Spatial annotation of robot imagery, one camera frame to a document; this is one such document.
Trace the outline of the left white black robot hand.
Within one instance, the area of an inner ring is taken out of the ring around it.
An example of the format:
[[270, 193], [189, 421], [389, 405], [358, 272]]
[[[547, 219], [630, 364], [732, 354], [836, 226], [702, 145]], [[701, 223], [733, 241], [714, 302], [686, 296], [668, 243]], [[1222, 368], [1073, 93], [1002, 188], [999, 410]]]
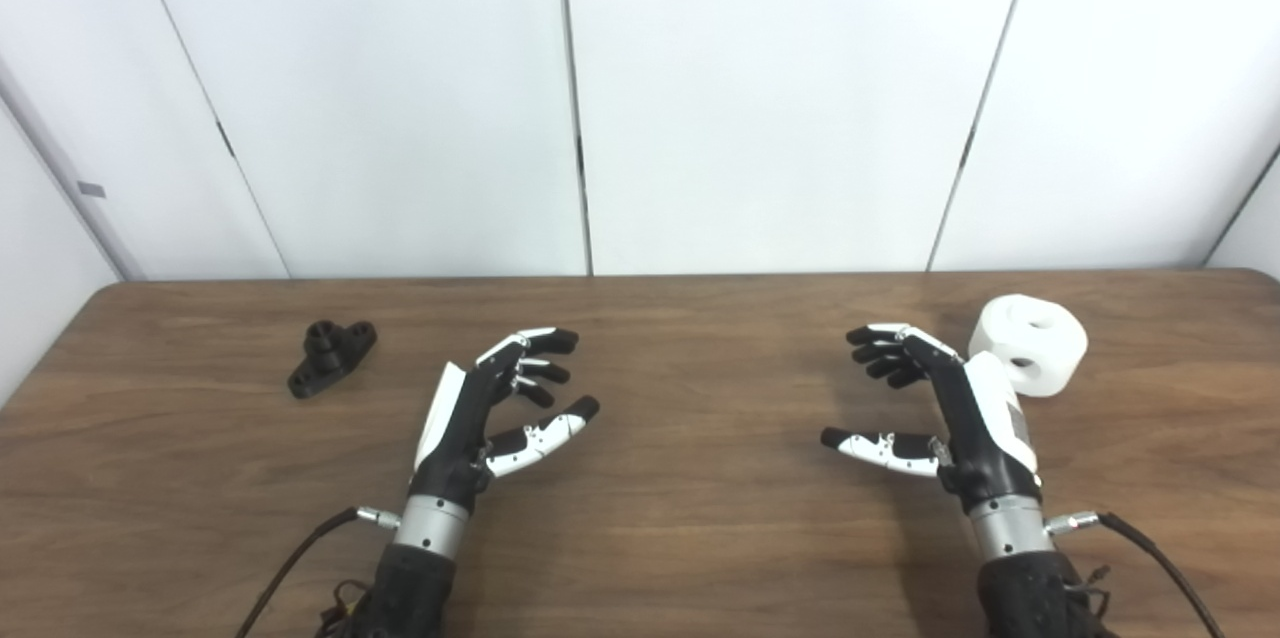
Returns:
[[579, 333], [557, 327], [516, 331], [467, 366], [447, 363], [415, 451], [408, 496], [471, 514], [494, 479], [540, 462], [581, 433], [600, 410], [591, 396], [529, 425], [486, 433], [492, 410], [511, 396], [553, 407], [547, 384], [567, 383], [570, 372], [549, 357], [572, 354], [579, 341]]

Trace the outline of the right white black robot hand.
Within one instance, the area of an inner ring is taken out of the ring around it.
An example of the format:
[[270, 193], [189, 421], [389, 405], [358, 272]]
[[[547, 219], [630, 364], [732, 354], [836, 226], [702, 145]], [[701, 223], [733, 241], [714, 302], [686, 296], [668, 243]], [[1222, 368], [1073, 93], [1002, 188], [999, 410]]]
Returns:
[[851, 357], [893, 389], [927, 383], [946, 434], [854, 432], [827, 427], [823, 446], [914, 477], [936, 478], [970, 511], [1006, 497], [1042, 502], [1038, 457], [1004, 364], [989, 352], [964, 357], [925, 331], [873, 323], [846, 334]]

